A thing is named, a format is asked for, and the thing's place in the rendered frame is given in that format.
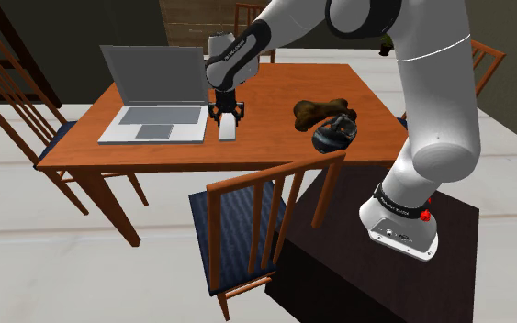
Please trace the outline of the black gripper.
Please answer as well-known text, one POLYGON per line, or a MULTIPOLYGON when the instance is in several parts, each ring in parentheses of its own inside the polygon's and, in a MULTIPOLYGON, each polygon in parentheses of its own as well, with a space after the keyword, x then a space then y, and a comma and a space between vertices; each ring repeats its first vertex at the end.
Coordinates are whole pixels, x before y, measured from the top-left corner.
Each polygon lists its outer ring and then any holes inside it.
POLYGON ((221 113, 231 113, 235 116, 235 124, 239 125, 239 122, 244 117, 244 103, 236 100, 235 90, 220 91, 215 90, 216 103, 208 104, 209 117, 217 122, 220 127, 220 116, 221 113))

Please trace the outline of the white remote control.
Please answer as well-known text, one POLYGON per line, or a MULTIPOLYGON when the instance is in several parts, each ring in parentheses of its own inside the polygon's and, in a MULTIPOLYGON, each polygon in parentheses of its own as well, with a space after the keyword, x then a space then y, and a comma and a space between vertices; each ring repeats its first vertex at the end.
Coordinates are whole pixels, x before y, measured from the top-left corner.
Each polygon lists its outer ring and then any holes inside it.
POLYGON ((222 113, 219 122, 219 141, 236 140, 236 117, 232 113, 222 113))

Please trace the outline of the brown wooden table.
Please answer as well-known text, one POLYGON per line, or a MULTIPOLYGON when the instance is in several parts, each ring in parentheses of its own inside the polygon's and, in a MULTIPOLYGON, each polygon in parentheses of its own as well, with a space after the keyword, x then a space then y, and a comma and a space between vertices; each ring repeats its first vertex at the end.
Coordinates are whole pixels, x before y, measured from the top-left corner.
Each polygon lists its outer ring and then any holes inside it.
POLYGON ((344 98, 357 112, 357 135, 346 165, 391 166, 407 138, 405 129, 347 64, 266 63, 236 89, 245 104, 234 141, 219 140, 209 120, 201 144, 101 145, 99 137, 123 106, 110 85, 46 155, 42 171, 67 171, 133 247, 140 238, 103 173, 255 171, 318 156, 309 134, 295 129, 300 100, 344 98))

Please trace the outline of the grey open laptop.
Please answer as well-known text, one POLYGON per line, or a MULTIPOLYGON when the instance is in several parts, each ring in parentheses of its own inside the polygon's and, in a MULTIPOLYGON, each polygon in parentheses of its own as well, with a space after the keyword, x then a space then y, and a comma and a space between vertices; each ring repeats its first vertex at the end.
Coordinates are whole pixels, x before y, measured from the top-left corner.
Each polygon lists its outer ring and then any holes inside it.
POLYGON ((203 49, 100 47, 123 102, 100 145, 201 143, 208 122, 203 49))

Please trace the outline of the brown bone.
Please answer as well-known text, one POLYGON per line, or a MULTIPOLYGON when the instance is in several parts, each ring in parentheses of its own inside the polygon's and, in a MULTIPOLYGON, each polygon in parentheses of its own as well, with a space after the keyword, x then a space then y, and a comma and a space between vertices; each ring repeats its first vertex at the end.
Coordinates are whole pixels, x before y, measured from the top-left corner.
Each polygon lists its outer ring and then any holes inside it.
POLYGON ((349 109, 348 102, 342 98, 333 99, 329 102, 302 100, 295 104, 293 113, 296 118, 295 129, 300 132, 308 131, 327 117, 345 114, 352 121, 357 119, 357 113, 353 109, 349 109))

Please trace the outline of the wooden chair with blue seat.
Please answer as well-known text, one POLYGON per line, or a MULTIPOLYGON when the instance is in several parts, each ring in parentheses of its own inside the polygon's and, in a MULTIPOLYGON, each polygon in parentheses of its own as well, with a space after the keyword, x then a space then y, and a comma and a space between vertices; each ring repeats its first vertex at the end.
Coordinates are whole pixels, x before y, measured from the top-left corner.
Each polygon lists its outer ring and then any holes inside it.
POLYGON ((470 38, 421 56, 397 58, 405 95, 406 111, 399 122, 407 126, 428 107, 437 107, 438 98, 471 103, 497 70, 505 53, 470 38), (492 64, 478 82, 473 71, 487 56, 492 64))
POLYGON ((235 4, 234 14, 234 36, 237 37, 241 30, 242 18, 245 19, 245 26, 249 26, 265 9, 265 5, 253 5, 245 3, 235 4))
POLYGON ((73 128, 75 123, 68 121, 58 111, 58 108, 50 99, 42 92, 35 83, 26 69, 18 62, 13 54, 6 48, 0 40, 0 101, 4 100, 9 106, 20 116, 24 123, 32 130, 32 132, 44 144, 45 149, 42 153, 37 154, 29 145, 21 138, 21 136, 13 129, 9 122, 0 113, 0 127, 7 136, 15 142, 18 148, 32 162, 33 167, 37 168, 39 163, 56 147, 61 139, 73 128), (16 71, 26 82, 29 88, 34 92, 35 97, 29 98, 17 83, 11 78, 6 71, 6 65, 9 65, 16 71), (36 101, 40 101, 45 105, 55 118, 61 123, 58 128, 53 128, 47 119, 34 106, 36 101))
POLYGON ((326 168, 311 226, 321 226, 346 152, 208 184, 189 196, 208 292, 225 320, 228 300, 272 281, 305 172, 326 168))

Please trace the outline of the dark round pot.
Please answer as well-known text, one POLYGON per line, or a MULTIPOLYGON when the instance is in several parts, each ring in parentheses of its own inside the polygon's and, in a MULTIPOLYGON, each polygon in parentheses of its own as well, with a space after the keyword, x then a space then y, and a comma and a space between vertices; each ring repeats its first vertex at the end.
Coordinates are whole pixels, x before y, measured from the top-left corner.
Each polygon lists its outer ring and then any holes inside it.
POLYGON ((337 150, 346 150, 357 134, 355 121, 345 114, 325 121, 313 133, 313 147, 325 154, 337 150))

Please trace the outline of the small potted plant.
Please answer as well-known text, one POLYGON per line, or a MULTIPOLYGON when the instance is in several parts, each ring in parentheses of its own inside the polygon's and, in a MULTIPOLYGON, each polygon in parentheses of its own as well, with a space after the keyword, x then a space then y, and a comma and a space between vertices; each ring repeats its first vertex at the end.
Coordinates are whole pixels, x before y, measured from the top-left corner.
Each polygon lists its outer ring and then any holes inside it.
POLYGON ((392 38, 388 34, 384 34, 381 39, 379 55, 387 57, 389 53, 394 49, 392 38))

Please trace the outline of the dark wooden shelf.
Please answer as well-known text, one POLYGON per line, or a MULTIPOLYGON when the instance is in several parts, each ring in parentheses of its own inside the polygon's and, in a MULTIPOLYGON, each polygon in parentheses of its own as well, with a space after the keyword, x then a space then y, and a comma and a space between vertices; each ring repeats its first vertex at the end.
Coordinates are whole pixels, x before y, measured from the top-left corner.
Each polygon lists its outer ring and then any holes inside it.
POLYGON ((50 101, 57 107, 61 108, 62 103, 59 97, 55 94, 50 83, 45 78, 43 72, 33 59, 32 55, 28 51, 28 48, 22 41, 21 37, 17 34, 17 31, 12 26, 10 20, 6 16, 4 10, 0 6, 0 31, 5 37, 8 44, 14 50, 18 57, 19 64, 28 71, 31 78, 34 80, 39 89, 45 94, 50 101))

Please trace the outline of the dark robot stand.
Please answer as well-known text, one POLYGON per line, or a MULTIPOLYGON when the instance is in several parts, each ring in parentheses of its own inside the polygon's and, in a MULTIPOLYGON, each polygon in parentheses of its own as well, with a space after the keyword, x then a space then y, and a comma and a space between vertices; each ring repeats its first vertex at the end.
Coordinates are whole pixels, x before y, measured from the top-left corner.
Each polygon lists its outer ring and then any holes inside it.
POLYGON ((435 192, 438 250, 412 259, 372 241, 357 214, 386 173, 342 167, 313 228, 326 173, 317 175, 296 202, 266 294, 300 323, 473 323, 478 209, 435 192))

